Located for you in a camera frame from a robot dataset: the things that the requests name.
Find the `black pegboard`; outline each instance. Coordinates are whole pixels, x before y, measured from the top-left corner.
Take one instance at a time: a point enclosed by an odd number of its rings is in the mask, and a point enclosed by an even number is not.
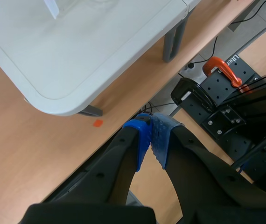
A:
[[[246,64],[238,55],[233,55],[227,63],[237,77],[241,78],[243,83],[259,77],[258,74]],[[201,84],[204,90],[211,96],[217,105],[221,105],[227,98],[235,94],[236,88],[232,87],[231,82],[223,73],[216,70],[210,77]],[[215,138],[203,126],[208,122],[207,118],[212,114],[206,111],[198,99],[190,94],[182,101],[180,106],[199,124],[214,141],[235,161],[248,152],[254,143],[247,137],[238,133],[238,130],[232,130],[221,138]],[[253,179],[257,180],[266,172],[266,152],[255,156],[246,165],[245,171]]]

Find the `table top surface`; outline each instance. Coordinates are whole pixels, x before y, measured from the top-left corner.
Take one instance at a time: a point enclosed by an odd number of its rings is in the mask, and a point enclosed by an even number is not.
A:
[[[266,32],[238,55],[260,76],[266,75]],[[187,112],[180,109],[174,118],[183,123],[211,153],[226,163],[232,164],[233,160]],[[242,175],[248,181],[252,181],[245,173],[242,172]],[[160,224],[177,223],[182,217],[181,207],[171,180],[166,171],[161,169],[151,150],[148,150],[140,171],[134,176],[131,191],[143,205],[154,209]]]
[[[77,0],[55,20],[43,0],[0,0],[0,67],[38,110],[72,115],[188,9],[182,0]]]
[[[93,126],[97,118],[36,110],[0,68],[0,224],[19,222],[251,2],[203,0],[172,62],[162,61],[159,40],[91,103],[104,111],[101,127]]]

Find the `orange clamp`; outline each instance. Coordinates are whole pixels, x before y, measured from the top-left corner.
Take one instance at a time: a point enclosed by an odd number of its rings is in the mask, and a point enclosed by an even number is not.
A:
[[[231,81],[231,85],[235,88],[242,85],[242,80],[235,76],[233,71],[228,67],[226,62],[219,57],[211,57],[206,64],[203,66],[203,72],[206,76],[210,76],[212,74],[213,68],[219,68],[225,76]]]

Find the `white object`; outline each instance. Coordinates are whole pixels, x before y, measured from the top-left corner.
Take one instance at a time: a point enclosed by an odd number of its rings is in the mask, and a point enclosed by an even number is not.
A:
[[[185,1],[200,0],[81,0],[54,20],[43,0],[0,0],[0,67],[38,110],[72,115],[186,17]]]
[[[56,19],[70,9],[77,0],[44,0],[44,2],[53,18]]]

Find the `blue gripper pad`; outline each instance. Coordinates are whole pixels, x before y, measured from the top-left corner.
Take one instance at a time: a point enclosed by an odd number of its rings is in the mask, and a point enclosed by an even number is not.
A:
[[[183,124],[162,113],[154,113],[152,123],[152,151],[162,168],[165,169],[170,132],[174,127]]]
[[[151,115],[147,113],[138,114],[136,118],[142,117],[142,116],[151,118]],[[140,170],[144,156],[146,155],[146,152],[151,143],[153,123],[150,120],[150,124],[147,124],[145,121],[136,120],[136,118],[125,123],[123,127],[134,127],[139,131],[139,142],[138,142],[138,152],[137,152],[137,170],[136,170],[136,172],[138,172]]]

